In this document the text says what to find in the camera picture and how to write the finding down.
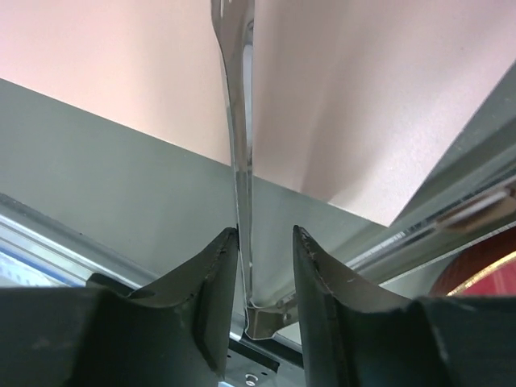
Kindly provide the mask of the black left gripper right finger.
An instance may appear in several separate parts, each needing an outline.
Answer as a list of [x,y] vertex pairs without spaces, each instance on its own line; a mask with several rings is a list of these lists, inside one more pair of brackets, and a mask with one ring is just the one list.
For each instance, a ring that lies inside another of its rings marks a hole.
[[512,297],[404,298],[293,229],[293,268],[309,386],[512,386]]

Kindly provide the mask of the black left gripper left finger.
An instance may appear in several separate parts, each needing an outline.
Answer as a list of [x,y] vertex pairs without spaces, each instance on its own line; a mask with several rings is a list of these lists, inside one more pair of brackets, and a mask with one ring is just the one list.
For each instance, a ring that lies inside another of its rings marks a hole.
[[4,386],[216,386],[238,260],[226,228],[129,294],[99,285],[1,291]]

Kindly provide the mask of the silver metal tongs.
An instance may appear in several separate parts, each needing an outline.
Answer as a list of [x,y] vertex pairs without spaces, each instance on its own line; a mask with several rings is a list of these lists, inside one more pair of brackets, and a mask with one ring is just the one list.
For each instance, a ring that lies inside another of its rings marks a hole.
[[271,339],[298,321],[294,292],[274,306],[256,306],[253,297],[253,142],[252,60],[255,3],[210,3],[211,22],[220,49],[230,137],[231,167],[235,180],[236,222],[239,232],[245,312],[245,334],[253,340]]

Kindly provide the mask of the red round lacquer tray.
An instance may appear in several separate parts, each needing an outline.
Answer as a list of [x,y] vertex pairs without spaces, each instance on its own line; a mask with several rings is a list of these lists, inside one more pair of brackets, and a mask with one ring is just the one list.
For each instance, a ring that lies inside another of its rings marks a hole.
[[431,296],[514,296],[515,251],[488,256],[461,254],[439,275]]

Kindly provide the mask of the pink notebook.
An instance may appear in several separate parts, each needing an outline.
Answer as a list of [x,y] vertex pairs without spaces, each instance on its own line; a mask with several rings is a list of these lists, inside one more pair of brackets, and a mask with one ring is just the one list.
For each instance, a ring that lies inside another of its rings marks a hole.
[[515,61],[512,1],[4,1],[1,77],[388,226]]

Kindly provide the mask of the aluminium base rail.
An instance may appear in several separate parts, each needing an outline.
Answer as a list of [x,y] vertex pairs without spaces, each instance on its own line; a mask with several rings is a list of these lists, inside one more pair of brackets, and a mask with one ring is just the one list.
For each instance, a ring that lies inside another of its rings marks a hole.
[[158,275],[15,199],[1,195],[1,251],[65,285],[93,273],[138,289]]

